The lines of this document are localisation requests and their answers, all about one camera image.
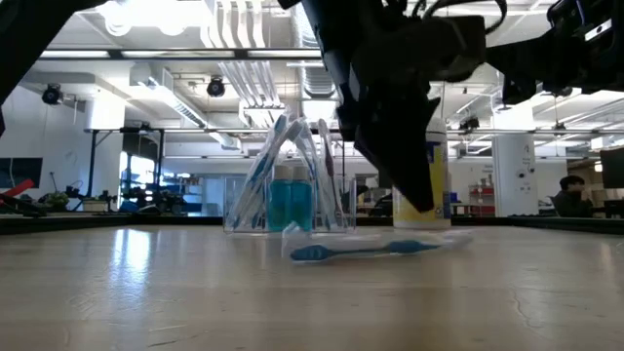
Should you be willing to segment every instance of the toothbrush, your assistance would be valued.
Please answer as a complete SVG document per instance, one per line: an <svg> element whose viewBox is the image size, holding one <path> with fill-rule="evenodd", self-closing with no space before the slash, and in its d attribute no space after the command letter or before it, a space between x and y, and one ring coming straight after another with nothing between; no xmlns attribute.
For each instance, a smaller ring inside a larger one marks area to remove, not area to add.
<svg viewBox="0 0 624 351"><path fill-rule="evenodd" d="M333 210L335 211L335 209L337 209L339 211L340 217L344 218L344 212L342 211L342 205L338 201L338 192L335 189L335 178L334 178L335 173L334 173L334 170L333 170L333 157L332 157L332 153L330 151L330 145L331 145L331 142L330 142L330 129L328 128L328 125L327 125L327 123L325 122L324 119L320 119L319 120L319 135L323 139L323 144L325 146L325 167L328 170L328 175L330 176L330 180L331 180L331 191L332 191L332 194L333 194L333 203L334 203Z"/></svg>
<svg viewBox="0 0 624 351"><path fill-rule="evenodd" d="M391 242L383 248L358 250L330 250L323 245L312 245L291 253L294 261L322 261L339 254L416 254L439 248L440 245L422 244L415 240Z"/></svg>
<svg viewBox="0 0 624 351"><path fill-rule="evenodd" d="M321 168L321 162L316 154L316 143L312 138L312 133L310 132L309 127L303 129L295 144L297 145L297 149L302 157L306 158L306 160L308 157L311 158L311 160L307 162L311 162L314 165L312 171L313 176L315 177L317 193L319 194L319 198L321 200L321 213L324 219L324 224L328 230L332 230L333 227L337 226L337 222L335 219L335 210L333 209L332 201L328 199L327 194L327 186L330 186L328 185L328 182L330 181L328 180L327 173L323 172ZM304 150L310 150L311 156L308 156Z"/></svg>
<svg viewBox="0 0 624 351"><path fill-rule="evenodd" d="M271 172L280 147L287 139L295 140L301 133L303 127L298 121L291 123L288 128L284 128L286 123L287 117L285 115L278 118L274 127L276 133L268 146L266 146L264 156L252 166L251 175L248 176L243 186L243 194L235 206L235 211L230 213L231 216L227 220L227 226L232 229L236 229L241 223L244 223L248 219L249 214L257 215L258 209L262 205L262 199L259 197L259 193L262 190L261 185L269 172Z"/></svg>

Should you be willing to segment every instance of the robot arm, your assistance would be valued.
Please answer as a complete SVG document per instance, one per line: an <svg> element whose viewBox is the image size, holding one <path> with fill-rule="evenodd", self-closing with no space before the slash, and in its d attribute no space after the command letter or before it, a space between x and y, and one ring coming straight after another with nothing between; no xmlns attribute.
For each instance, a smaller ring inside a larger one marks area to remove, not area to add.
<svg viewBox="0 0 624 351"><path fill-rule="evenodd" d="M316 33L323 61L338 87L336 112L345 140L421 212L433 208L425 132L440 99L429 99L429 82L459 82L488 62L505 75L503 101L531 98L538 81L555 94L580 87L624 90L624 4L620 0L560 0L548 11L553 28L542 37L486 49L491 28L477 16L434 18L440 8L473 2L419 0L406 17L406 0L281 0L301 2ZM414 155L408 160L405 154Z"/></svg>
<svg viewBox="0 0 624 351"><path fill-rule="evenodd" d="M547 19L552 28L541 37L487 50L487 63L505 75L504 103L531 98L537 81L554 94L624 91L622 1L560 0Z"/></svg>
<svg viewBox="0 0 624 351"><path fill-rule="evenodd" d="M486 61L486 28L480 16L435 18L442 7L474 0L441 0L422 18L404 16L407 0L302 0L338 87L340 131L421 212L433 209L425 133L440 98L429 82L462 81ZM281 1L288 8L298 1ZM405 154L414 155L408 160Z"/></svg>

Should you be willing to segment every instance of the wooden table surface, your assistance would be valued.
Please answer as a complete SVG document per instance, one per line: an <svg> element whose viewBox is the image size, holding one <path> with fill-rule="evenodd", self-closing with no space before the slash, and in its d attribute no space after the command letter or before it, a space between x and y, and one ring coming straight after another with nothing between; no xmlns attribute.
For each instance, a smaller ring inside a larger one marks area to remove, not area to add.
<svg viewBox="0 0 624 351"><path fill-rule="evenodd" d="M304 266L218 227L3 236L0 349L624 350L624 237L472 235Z"/></svg>

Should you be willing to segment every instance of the white wall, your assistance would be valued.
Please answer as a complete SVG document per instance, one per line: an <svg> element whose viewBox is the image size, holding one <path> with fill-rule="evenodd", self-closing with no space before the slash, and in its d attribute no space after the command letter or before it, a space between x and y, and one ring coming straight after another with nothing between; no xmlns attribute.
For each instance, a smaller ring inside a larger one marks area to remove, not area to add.
<svg viewBox="0 0 624 351"><path fill-rule="evenodd" d="M40 186L25 194L38 199L55 191L50 172L55 173L58 190L81 180L81 193L87 192L92 137L84 130L93 125L95 117L109 123L114 121L116 127L121 114L123 124L123 102L118 101L117 105L111 102L101 103L102 107L88 102L87 111L91 113L74 114L73 108L64 105L46 105L39 94L22 87L9 95L2 106L7 131L0 138L0 157L43 157ZM101 194L102 190L117 193L121 148L119 134L109 136L97 148L93 195Z"/></svg>
<svg viewBox="0 0 624 351"><path fill-rule="evenodd" d="M493 174L491 159L460 159L448 163L451 176L451 189L459 200L468 202L468 186L480 182L483 177ZM537 198L549 202L549 196L555 196L560 190L559 180L567 176L565 160L537 160L535 163L537 178Z"/></svg>
<svg viewBox="0 0 624 351"><path fill-rule="evenodd" d="M83 180L86 190L90 136L84 133L85 113L78 111L74 120L73 108L46 105L39 94L22 87L9 95L2 110L7 131L0 138L0 157L43 157L40 186L26 194L37 199L54 191L50 172L59 190L76 180Z"/></svg>

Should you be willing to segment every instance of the mouthwash bottle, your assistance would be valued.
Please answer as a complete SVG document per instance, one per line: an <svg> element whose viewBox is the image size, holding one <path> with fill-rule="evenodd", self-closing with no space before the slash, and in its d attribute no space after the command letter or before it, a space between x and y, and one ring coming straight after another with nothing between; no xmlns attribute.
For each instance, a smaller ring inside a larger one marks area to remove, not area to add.
<svg viewBox="0 0 624 351"><path fill-rule="evenodd" d="M297 166L292 170L291 220L302 230L312 230L314 221L312 182L309 170L305 166Z"/></svg>
<svg viewBox="0 0 624 351"><path fill-rule="evenodd" d="M269 231L281 232L291 224L290 167L277 165L273 168L273 180L269 184L266 221Z"/></svg>

